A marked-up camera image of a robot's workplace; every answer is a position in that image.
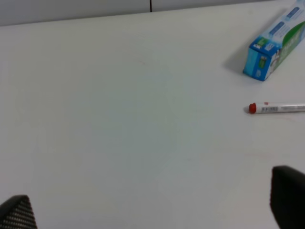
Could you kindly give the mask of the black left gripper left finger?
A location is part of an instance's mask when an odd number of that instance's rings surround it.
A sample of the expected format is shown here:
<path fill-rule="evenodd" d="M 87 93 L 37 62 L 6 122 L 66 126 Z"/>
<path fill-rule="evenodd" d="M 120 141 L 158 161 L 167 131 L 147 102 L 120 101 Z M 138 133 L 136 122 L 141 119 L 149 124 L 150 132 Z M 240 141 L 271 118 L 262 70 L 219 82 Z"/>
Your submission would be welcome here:
<path fill-rule="evenodd" d="M 15 195 L 0 205 L 0 229 L 37 229 L 30 199 Z"/>

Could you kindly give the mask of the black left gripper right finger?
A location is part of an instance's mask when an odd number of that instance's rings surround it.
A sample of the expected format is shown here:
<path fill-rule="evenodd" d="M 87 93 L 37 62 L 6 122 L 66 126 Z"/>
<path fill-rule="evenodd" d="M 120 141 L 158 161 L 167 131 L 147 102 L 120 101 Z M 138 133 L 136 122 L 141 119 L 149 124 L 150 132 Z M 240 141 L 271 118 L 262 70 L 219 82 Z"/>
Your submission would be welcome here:
<path fill-rule="evenodd" d="M 305 175 L 289 167 L 272 169 L 270 207 L 281 229 L 305 227 Z"/>

